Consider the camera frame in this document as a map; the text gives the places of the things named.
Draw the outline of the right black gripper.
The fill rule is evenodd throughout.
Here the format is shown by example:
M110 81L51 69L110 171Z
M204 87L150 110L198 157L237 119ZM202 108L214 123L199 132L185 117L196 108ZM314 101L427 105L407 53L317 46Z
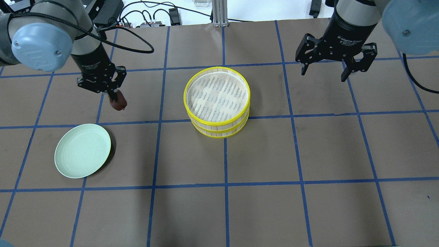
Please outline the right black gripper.
M302 65L301 75L306 75L310 64L322 60L345 63L341 82L354 72L366 72L378 54L376 43L366 43L375 26L329 24L319 39L306 33L295 52L295 61Z

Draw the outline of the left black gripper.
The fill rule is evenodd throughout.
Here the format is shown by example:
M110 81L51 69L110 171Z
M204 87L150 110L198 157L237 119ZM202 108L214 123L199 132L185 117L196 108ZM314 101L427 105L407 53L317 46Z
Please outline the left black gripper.
M95 93L107 93L109 102L118 101L118 89L127 75L125 66L106 65L89 73L82 72L77 78L77 86Z

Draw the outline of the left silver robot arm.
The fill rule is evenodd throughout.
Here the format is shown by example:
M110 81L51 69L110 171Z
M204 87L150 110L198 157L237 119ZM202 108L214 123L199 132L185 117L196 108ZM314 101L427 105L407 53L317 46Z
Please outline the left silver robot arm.
M1 1L1 66L55 72L71 57L81 72L77 85L107 94L121 110L127 106L120 91L127 72L111 62L105 40L80 0L35 0L22 13Z

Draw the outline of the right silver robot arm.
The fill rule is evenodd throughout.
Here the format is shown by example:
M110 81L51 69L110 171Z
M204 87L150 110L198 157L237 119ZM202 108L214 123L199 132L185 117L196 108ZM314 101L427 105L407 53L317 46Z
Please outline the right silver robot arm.
M439 47L437 0L326 0L333 14L321 38L306 33L295 52L305 75L322 60L345 63L341 81L353 72L366 72L378 55L367 39L379 22L396 49L406 55L426 55Z

